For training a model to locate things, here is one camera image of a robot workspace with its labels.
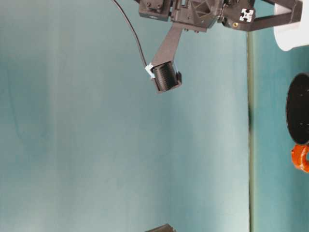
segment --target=black cylindrical attachment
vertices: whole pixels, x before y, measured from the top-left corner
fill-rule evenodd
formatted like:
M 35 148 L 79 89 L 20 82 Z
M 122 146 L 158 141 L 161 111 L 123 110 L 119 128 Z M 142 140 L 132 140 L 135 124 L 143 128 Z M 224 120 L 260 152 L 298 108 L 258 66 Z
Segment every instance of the black cylindrical attachment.
M 155 75 L 154 80 L 159 91 L 168 91 L 179 84 L 177 74 L 171 62 L 153 67 L 152 72 Z
M 286 100 L 286 122 L 292 139 L 309 144 L 309 73 L 301 73 L 292 81 Z

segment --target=black cable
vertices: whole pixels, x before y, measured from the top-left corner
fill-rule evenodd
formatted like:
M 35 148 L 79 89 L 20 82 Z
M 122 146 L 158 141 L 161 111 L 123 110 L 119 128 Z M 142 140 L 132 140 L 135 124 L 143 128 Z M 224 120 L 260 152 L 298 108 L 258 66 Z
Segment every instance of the black cable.
M 112 1 L 115 3 L 115 5 L 117 6 L 117 8 L 120 10 L 121 14 L 122 14 L 123 17 L 125 18 L 126 23 L 129 25 L 129 27 L 130 27 L 130 29 L 131 29 L 133 35 L 134 35 L 134 38 L 135 38 L 135 40 L 136 40 L 137 47 L 139 48 L 140 58 L 141 58 L 141 60 L 142 60 L 142 62 L 143 62 L 144 67 L 146 67 L 146 66 L 147 66 L 147 62 L 146 62 L 146 59 L 145 59 L 143 50 L 142 50 L 141 45 L 140 45 L 140 40 L 139 40 L 139 38 L 138 38 L 138 36 L 137 36 L 137 34 L 136 34 L 136 32 L 135 32 L 135 30 L 134 30 L 134 28 L 133 28 L 131 22 L 130 22 L 130 20 L 128 19 L 128 17 L 127 17 L 127 15 L 126 15 L 125 11 L 122 9 L 122 7 L 119 5 L 119 3 L 118 3 L 116 0 L 112 0 Z

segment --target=teal surface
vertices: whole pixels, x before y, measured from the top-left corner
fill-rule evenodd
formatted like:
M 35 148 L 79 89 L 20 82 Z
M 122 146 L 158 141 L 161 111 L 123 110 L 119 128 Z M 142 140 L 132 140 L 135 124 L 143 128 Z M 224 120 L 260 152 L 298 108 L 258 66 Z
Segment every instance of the teal surface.
M 150 61 L 170 24 L 120 2 Z M 184 34 L 157 95 L 111 1 L 0 5 L 0 232 L 248 231 L 244 33 Z
M 272 13 L 266 5 L 257 8 Z M 308 231 L 309 176 L 291 162 L 294 143 L 285 123 L 285 101 L 292 79 L 309 72 L 309 47 L 283 52 L 273 29 L 254 32 L 250 44 L 252 231 Z
M 172 93 L 172 224 L 249 231 L 246 34 L 216 24 L 184 33 L 183 86 Z

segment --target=orange handle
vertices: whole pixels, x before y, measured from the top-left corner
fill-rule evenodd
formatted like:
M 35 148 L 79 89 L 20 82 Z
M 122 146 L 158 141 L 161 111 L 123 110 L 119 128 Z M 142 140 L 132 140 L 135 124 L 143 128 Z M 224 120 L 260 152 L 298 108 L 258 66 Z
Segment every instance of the orange handle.
M 295 145 L 292 150 L 292 162 L 294 166 L 306 173 L 309 173 L 309 161 L 307 160 L 308 152 L 308 145 Z

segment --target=black bowl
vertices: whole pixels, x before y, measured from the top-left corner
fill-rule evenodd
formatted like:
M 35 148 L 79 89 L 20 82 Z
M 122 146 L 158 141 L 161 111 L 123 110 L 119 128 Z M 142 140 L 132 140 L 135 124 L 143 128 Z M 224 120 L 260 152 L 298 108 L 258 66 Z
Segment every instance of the black bowl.
M 292 81 L 286 100 L 286 122 L 295 143 L 309 144 L 309 73 L 300 73 Z

